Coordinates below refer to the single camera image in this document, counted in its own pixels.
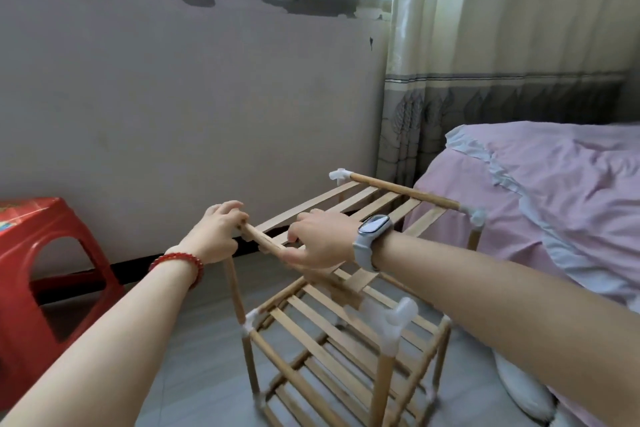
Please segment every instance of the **red plastic stool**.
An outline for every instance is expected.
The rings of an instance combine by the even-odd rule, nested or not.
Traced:
[[[47,243],[77,239],[95,269],[31,282]],[[76,329],[58,341],[35,294],[60,287],[104,286]],[[52,363],[124,294],[91,232],[60,197],[0,202],[0,410],[12,407]]]

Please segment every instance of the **hand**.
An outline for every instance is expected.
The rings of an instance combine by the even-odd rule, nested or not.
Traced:
[[[247,213],[239,210],[241,206],[243,204],[240,201],[214,204],[180,244],[172,246],[166,253],[191,253],[204,264],[230,257],[238,248],[231,235],[242,222],[249,219]]]
[[[309,268],[327,268],[353,261],[353,242],[358,236],[360,221],[346,214],[319,209],[300,213],[289,227],[287,239],[300,239],[305,248],[287,248],[280,259]]]

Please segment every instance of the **gray curtain section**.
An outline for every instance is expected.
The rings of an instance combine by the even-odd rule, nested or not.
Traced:
[[[416,89],[407,84],[406,91],[385,89],[376,177],[412,187],[445,148],[445,134],[461,124],[520,120],[611,123],[622,86],[621,81],[455,84]]]

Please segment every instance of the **person's left hand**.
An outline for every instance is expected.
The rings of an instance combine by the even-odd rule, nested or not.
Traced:
[[[204,213],[196,226],[182,241],[172,246],[166,253],[191,253],[204,264],[222,261],[233,255],[237,242],[231,237],[237,227],[249,219],[249,215],[239,208],[240,201],[214,204]]]

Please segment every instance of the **wooden rack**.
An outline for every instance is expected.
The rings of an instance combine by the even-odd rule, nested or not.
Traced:
[[[300,212],[321,208],[323,205],[326,207],[326,204],[336,201],[337,204],[328,209],[344,212],[361,206],[352,215],[360,221],[380,212],[386,206],[398,204],[388,213],[394,223],[402,220],[423,201],[435,204],[430,211],[404,230],[404,233],[415,237],[420,236],[447,210],[460,212],[461,209],[460,203],[451,199],[361,174],[352,174],[350,182],[285,211],[257,227],[246,225],[242,229],[243,236],[256,241],[264,252],[277,253],[287,242],[287,234],[283,233],[271,238],[265,232],[288,223]],[[471,232],[468,240],[468,248],[471,250],[476,249],[480,233],[481,230]],[[232,259],[225,261],[225,272],[237,320],[244,326],[246,315]],[[341,265],[324,271],[300,269],[300,272],[303,274],[302,277],[255,309],[259,318],[253,328],[246,328],[243,336],[244,358],[250,386],[254,395],[263,396],[266,400],[261,408],[269,423],[274,427],[283,425],[269,406],[273,398],[278,398],[300,425],[303,427],[315,425],[308,413],[308,407],[301,405],[286,390],[285,386],[289,383],[313,407],[322,420],[332,427],[346,427],[348,422],[331,407],[326,398],[329,392],[363,425],[370,427],[421,425],[433,409],[433,401],[440,385],[451,334],[449,318],[444,316],[436,325],[416,316],[413,319],[413,327],[417,326],[424,334],[417,334],[409,328],[402,333],[402,341],[406,342],[415,353],[409,353],[406,348],[401,348],[395,357],[381,355],[376,333],[364,321],[349,315],[344,306],[351,305],[357,309],[363,298],[367,297],[386,307],[395,307],[397,303],[394,300],[371,286],[376,278],[387,281],[405,293],[415,295],[412,289],[384,273],[358,269],[350,275],[341,268]],[[304,295],[311,300],[306,302],[301,300]],[[292,307],[305,316],[322,331],[322,334],[316,338],[311,337],[286,314],[287,307]],[[323,309],[331,311],[338,318],[337,321],[332,323],[326,319],[326,314],[321,313],[325,312]],[[284,361],[261,334],[273,323],[278,323],[292,334],[304,348],[291,363]],[[265,391],[260,391],[258,385],[252,342],[280,372]],[[433,379],[431,386],[427,387],[423,384],[423,377],[434,358],[436,359]],[[310,373],[324,385],[325,395],[305,379],[302,375],[304,370],[307,370],[304,373]],[[356,370],[370,381],[363,381],[362,376],[354,374]],[[420,395],[422,395],[422,402],[419,401]]]

